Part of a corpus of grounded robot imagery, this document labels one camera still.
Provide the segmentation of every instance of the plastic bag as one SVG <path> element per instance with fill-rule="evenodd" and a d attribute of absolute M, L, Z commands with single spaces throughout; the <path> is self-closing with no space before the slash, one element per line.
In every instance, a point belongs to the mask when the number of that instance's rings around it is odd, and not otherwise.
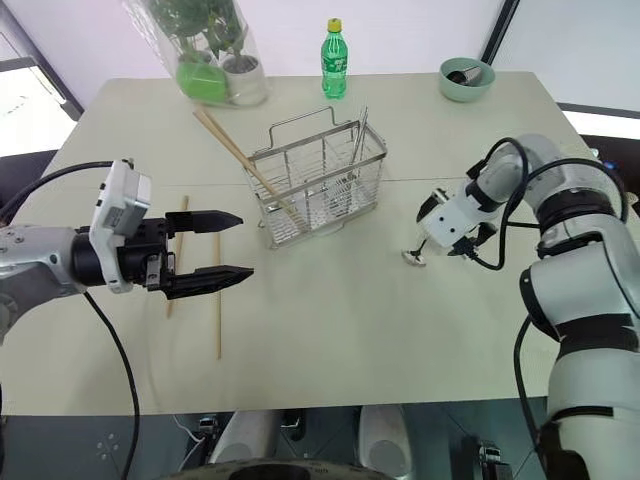
<path fill-rule="evenodd" d="M 124 0 L 133 22 L 185 95 L 207 105 L 267 98 L 258 51 L 234 0 Z"/>

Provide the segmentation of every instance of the beige tabletop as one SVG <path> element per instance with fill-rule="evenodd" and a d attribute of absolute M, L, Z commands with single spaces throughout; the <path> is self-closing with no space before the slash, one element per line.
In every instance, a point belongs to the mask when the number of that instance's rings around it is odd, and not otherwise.
<path fill-rule="evenodd" d="M 271 124 L 316 110 L 336 109 L 336 120 L 357 119 L 364 106 L 369 123 L 386 140 L 384 179 L 459 178 L 504 136 L 540 133 L 568 155 L 589 151 L 532 73 L 499 73 L 475 103 L 451 102 L 438 91 L 437 74 L 365 75 L 349 78 L 344 100 L 328 102 L 317 77 L 270 79 L 271 96 L 247 109 L 214 109 L 245 154 L 269 144 Z M 76 163 L 133 158 L 160 185 L 245 184 L 242 169 L 193 117 L 195 106 L 171 79 L 112 80 L 89 106 L 49 170 Z M 326 128 L 328 116 L 321 118 Z M 282 127 L 276 141 L 317 133 L 318 123 Z M 94 186 L 101 172 L 70 179 Z"/>
<path fill-rule="evenodd" d="M 430 192 L 455 189 L 501 136 L 541 132 L 568 155 L 588 150 L 531 74 L 499 74 L 487 98 L 471 105 L 440 98 L 435 78 L 350 80 L 347 101 L 336 104 L 340 118 L 357 117 L 366 98 L 370 122 L 389 146 L 379 205 L 335 234 L 275 251 L 257 227 L 259 210 L 241 169 L 192 119 L 193 107 L 171 83 L 118 80 L 102 90 L 51 168 L 134 157 L 154 181 L 147 217 L 176 210 L 183 195 L 194 210 L 239 215 L 245 224 L 222 234 L 222 260 L 256 270 L 222 292 L 221 360 L 215 296 L 179 300 L 167 318 L 160 293 L 91 289 L 129 354 L 143 413 L 516 396 L 511 355 L 526 315 L 518 278 L 536 260 L 536 231 L 512 229 L 501 272 L 433 248 L 427 268 L 412 268 L 400 251 L 414 245 L 415 214 Z M 272 79 L 265 105 L 215 114 L 250 152 L 265 144 L 270 122 L 324 104 L 316 83 Z M 42 189 L 18 221 L 88 224 L 105 174 Z M 517 216 L 532 220 L 524 207 Z M 481 254 L 493 260 L 496 250 L 490 241 Z M 212 235 L 188 234 L 181 273 L 212 263 Z M 530 395 L 546 394 L 556 353 L 535 330 L 525 339 Z M 0 348 L 0 374 L 8 414 L 131 413 L 118 353 L 81 297 L 25 315 Z"/>

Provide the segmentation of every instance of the metal wire basket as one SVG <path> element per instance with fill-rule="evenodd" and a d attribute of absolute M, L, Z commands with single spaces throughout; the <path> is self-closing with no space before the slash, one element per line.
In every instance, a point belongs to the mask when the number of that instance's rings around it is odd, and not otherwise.
<path fill-rule="evenodd" d="M 274 148 L 276 127 L 325 111 L 331 112 L 331 129 Z M 270 146 L 249 160 L 278 195 L 272 195 L 251 173 L 247 176 L 272 248 L 333 231 L 375 208 L 387 148 L 366 123 L 366 116 L 338 124 L 333 107 L 325 107 L 273 124 L 269 138 Z"/>

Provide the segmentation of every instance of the green bottle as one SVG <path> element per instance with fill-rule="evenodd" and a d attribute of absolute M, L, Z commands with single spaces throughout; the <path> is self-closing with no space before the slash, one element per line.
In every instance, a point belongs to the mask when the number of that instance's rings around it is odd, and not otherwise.
<path fill-rule="evenodd" d="M 322 44 L 322 90 L 327 98 L 342 98 L 347 90 L 347 44 L 342 38 L 342 21 L 329 20 L 329 34 Z"/>

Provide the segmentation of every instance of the bowl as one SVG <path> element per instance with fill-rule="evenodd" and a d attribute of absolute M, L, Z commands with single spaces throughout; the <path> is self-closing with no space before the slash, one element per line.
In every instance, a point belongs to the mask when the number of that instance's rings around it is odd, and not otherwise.
<path fill-rule="evenodd" d="M 482 77 L 474 86 L 460 85 L 447 78 L 451 72 L 464 70 L 471 67 L 480 67 Z M 457 57 L 450 58 L 440 65 L 440 92 L 454 102 L 473 102 L 484 95 L 496 79 L 496 74 L 491 66 L 474 58 Z"/>

